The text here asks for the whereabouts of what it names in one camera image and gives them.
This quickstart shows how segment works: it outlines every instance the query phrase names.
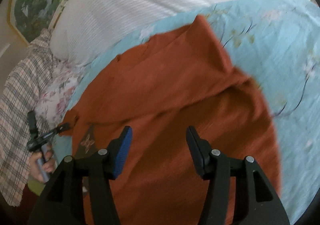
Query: light blue bedsheet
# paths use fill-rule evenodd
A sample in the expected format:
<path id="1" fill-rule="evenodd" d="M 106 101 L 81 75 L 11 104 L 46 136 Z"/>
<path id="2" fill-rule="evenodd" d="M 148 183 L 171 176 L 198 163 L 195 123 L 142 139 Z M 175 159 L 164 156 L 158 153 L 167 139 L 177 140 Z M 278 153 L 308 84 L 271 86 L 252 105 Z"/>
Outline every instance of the light blue bedsheet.
<path id="1" fill-rule="evenodd" d="M 198 14 L 205 15 L 232 62 L 255 78 L 275 115 L 282 158 L 281 201 L 293 224 L 320 186 L 320 10 L 313 3 L 235 0 L 137 29 L 89 65 L 69 108 L 116 55 L 151 35 L 190 24 Z M 71 139 L 57 139 L 55 151 L 59 160 L 70 154 Z"/>

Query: blanket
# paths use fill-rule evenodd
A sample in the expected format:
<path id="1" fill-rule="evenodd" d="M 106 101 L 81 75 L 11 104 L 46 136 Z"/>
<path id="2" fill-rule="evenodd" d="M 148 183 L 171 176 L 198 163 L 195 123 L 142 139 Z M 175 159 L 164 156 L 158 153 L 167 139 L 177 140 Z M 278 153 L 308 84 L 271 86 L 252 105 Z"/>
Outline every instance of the blanket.
<path id="1" fill-rule="evenodd" d="M 66 132 L 75 158 L 105 148 L 125 125 L 133 128 L 123 174 L 111 183 L 124 225 L 199 220 L 208 184 L 193 167 L 185 141 L 189 125 L 230 157 L 256 156 L 280 188 L 276 136 L 261 91 L 232 66 L 203 16 L 117 56 L 64 122 L 75 122 Z M 86 222 L 93 224 L 88 195 L 84 203 Z"/>
<path id="2" fill-rule="evenodd" d="M 59 62 L 50 52 L 50 38 L 44 30 L 30 43 L 26 59 L 8 76 L 0 100 L 0 192 L 13 206 L 20 204 L 29 175 L 27 113 L 34 109 Z M 37 126 L 40 133 L 49 129 L 43 118 L 37 119 Z"/>

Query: metal tool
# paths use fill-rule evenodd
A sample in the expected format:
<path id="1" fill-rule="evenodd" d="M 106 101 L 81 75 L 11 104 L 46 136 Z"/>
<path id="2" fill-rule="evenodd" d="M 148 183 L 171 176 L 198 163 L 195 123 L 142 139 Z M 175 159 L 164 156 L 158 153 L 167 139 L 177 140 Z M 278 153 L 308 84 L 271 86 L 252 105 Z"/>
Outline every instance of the metal tool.
<path id="1" fill-rule="evenodd" d="M 47 161 L 45 159 L 45 154 L 48 151 L 47 143 L 51 138 L 53 138 L 56 134 L 59 134 L 63 131 L 66 131 L 70 128 L 68 123 L 65 123 L 63 125 L 60 125 L 49 132 L 38 136 L 38 128 L 36 126 L 36 115 L 34 111 L 31 111 L 28 113 L 28 123 L 29 123 L 29 130 L 30 130 L 30 140 L 27 142 L 27 149 L 29 152 L 35 153 L 35 152 L 41 152 L 42 157 L 37 160 L 37 164 L 39 166 L 39 169 L 41 171 L 41 174 L 43 176 L 44 182 L 48 182 L 50 179 L 50 173 L 45 172 L 42 169 L 43 164 Z"/>

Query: orange fabric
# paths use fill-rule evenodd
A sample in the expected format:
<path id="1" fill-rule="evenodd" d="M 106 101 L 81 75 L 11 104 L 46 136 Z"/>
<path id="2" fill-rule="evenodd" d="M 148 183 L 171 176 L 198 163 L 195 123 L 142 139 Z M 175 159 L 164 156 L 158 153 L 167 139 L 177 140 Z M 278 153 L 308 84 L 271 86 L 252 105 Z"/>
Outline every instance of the orange fabric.
<path id="1" fill-rule="evenodd" d="M 208 183 L 192 163 L 189 125 L 229 157 L 254 156 L 279 191 L 278 147 L 265 100 L 254 81 L 232 66 L 202 16 L 117 56 L 64 122 L 75 119 L 67 132 L 73 153 L 91 125 L 97 149 L 125 125 L 133 129 L 123 173 L 111 181 L 123 225 L 197 224 Z M 88 197 L 85 205 L 90 217 Z M 232 214 L 227 216 L 230 224 Z"/>

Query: green cloth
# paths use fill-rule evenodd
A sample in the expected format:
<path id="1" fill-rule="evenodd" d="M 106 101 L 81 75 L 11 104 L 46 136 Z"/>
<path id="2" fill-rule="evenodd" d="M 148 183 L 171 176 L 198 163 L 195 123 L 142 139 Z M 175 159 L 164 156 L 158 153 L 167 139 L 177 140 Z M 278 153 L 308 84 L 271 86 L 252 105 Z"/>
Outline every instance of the green cloth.
<path id="1" fill-rule="evenodd" d="M 42 193 L 45 185 L 43 183 L 40 183 L 39 181 L 37 181 L 33 177 L 29 176 L 29 178 L 28 178 L 28 187 L 29 187 L 31 192 L 35 193 L 37 196 L 40 196 L 40 194 Z"/>

